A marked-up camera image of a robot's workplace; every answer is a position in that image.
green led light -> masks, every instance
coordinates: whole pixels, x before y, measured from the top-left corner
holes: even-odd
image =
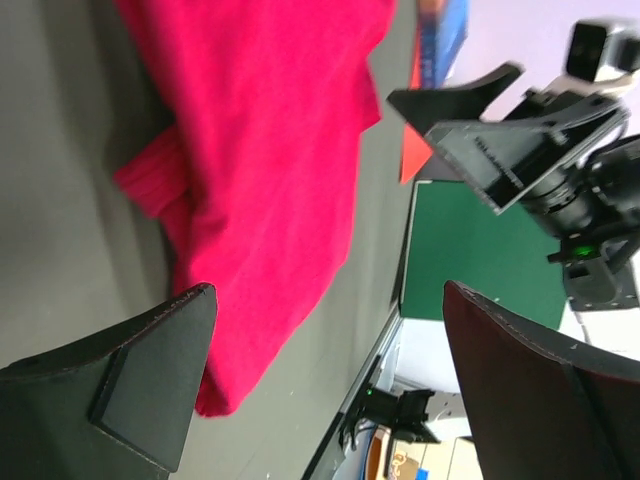
[[[576,257],[590,257],[594,253],[596,253],[596,249],[589,245],[585,245],[585,246],[577,247],[573,249],[573,254]]]

red paper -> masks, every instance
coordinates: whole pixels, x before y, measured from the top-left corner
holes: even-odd
[[[413,70],[411,72],[410,88],[420,88],[420,42],[416,38]],[[409,125],[404,127],[404,141],[402,146],[402,166],[400,183],[409,182],[427,160],[431,158],[433,150],[424,139]]]

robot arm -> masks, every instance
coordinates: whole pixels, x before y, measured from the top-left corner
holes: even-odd
[[[519,202],[558,239],[547,260],[562,264],[574,311],[628,309],[639,305],[630,259],[640,247],[640,136],[622,138],[630,114],[621,96],[639,71],[634,24],[583,20],[564,73],[527,91],[501,122],[480,114],[520,75],[513,64],[462,87],[396,90],[389,101],[496,214]]]

red cloth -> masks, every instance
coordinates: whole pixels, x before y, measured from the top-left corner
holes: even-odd
[[[116,3],[177,119],[116,181],[166,229],[175,290],[217,287],[196,409],[229,414],[347,258],[393,0]]]

gray table surface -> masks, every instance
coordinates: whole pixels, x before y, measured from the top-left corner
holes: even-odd
[[[111,2],[6,0],[0,13],[4,366],[166,297],[159,226],[111,176],[171,118]],[[414,2],[402,0],[371,57],[381,99],[406,85],[414,28]],[[237,414],[194,418],[172,478],[286,480],[304,470],[389,313],[411,191],[397,182],[402,122],[384,113],[364,135],[349,262]]]

